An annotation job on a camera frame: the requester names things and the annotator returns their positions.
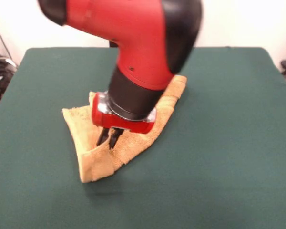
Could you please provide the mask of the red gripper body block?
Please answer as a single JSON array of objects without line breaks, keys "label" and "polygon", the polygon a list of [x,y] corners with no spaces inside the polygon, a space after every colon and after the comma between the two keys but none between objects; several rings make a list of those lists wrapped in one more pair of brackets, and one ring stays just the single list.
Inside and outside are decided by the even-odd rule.
[{"label": "red gripper body block", "polygon": [[116,115],[106,103],[107,97],[107,92],[97,92],[92,100],[92,122],[94,125],[129,130],[139,134],[147,134],[151,131],[157,117],[156,108],[145,119],[131,121]]}]

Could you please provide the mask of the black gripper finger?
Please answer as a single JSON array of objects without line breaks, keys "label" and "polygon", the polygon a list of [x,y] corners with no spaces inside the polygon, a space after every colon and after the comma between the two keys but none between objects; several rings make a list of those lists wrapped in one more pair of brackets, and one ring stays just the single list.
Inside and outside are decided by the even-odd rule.
[{"label": "black gripper finger", "polygon": [[119,139],[119,137],[122,135],[122,129],[115,128],[113,134],[111,135],[110,141],[109,141],[109,148],[113,149]]},{"label": "black gripper finger", "polygon": [[109,134],[109,128],[103,128],[96,145],[99,146],[103,142],[105,142],[109,136],[108,134]]}]

